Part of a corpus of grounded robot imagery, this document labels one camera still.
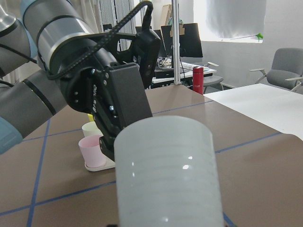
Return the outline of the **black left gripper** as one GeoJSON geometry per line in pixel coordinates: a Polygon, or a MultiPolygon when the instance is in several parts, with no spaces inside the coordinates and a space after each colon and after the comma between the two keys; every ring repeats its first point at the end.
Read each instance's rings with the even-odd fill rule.
{"type": "Polygon", "coordinates": [[[97,68],[77,67],[62,77],[51,77],[58,84],[67,104],[74,110],[93,115],[103,133],[102,153],[115,160],[114,139],[128,125],[152,116],[141,75],[135,63],[97,68]]]}

